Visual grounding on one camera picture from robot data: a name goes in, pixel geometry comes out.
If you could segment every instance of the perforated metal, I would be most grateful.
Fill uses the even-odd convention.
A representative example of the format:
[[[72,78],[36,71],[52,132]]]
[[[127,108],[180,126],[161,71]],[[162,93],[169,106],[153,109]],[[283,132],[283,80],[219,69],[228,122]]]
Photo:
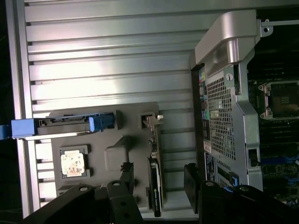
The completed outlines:
[[[207,85],[212,149],[235,160],[232,100],[223,77]]]

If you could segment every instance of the cpu chip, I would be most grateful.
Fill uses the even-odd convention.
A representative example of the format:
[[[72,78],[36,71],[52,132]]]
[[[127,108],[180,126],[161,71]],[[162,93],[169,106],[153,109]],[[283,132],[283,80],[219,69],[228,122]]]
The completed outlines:
[[[85,172],[84,155],[79,150],[65,151],[61,155],[61,169],[66,177],[82,176]]]
[[[60,147],[61,175],[63,179],[90,178],[88,146]]]

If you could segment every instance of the aluminum ribbed panel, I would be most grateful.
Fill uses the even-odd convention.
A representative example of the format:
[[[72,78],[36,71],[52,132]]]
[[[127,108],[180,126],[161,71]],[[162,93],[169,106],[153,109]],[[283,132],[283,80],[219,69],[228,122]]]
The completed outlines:
[[[191,50],[221,13],[296,1],[13,0],[16,7],[9,9],[18,19],[8,17],[12,25],[19,24],[16,41],[20,42],[25,94],[20,99],[18,83],[14,83],[16,117],[45,117],[66,108],[158,102],[165,117],[161,136],[168,190],[165,208],[188,209],[182,191],[183,165],[196,158]],[[12,26],[9,29],[10,38],[18,35]],[[19,74],[13,68],[14,75]],[[18,115],[22,112],[18,100],[25,101],[25,115]],[[19,158],[25,159],[21,142],[18,147]],[[28,143],[32,189],[27,188],[34,192],[27,195],[23,186],[22,195],[32,197],[33,210],[56,196],[50,150],[49,141]],[[26,166],[28,161],[20,163],[20,169]],[[176,214],[192,216],[190,211]],[[169,212],[163,215],[174,217]]]

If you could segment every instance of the circuit board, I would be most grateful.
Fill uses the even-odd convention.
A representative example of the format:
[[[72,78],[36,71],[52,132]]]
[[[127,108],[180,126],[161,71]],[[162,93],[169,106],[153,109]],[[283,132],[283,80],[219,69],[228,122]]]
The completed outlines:
[[[259,116],[263,191],[298,208],[299,80],[287,57],[256,56],[248,65],[249,100]]]

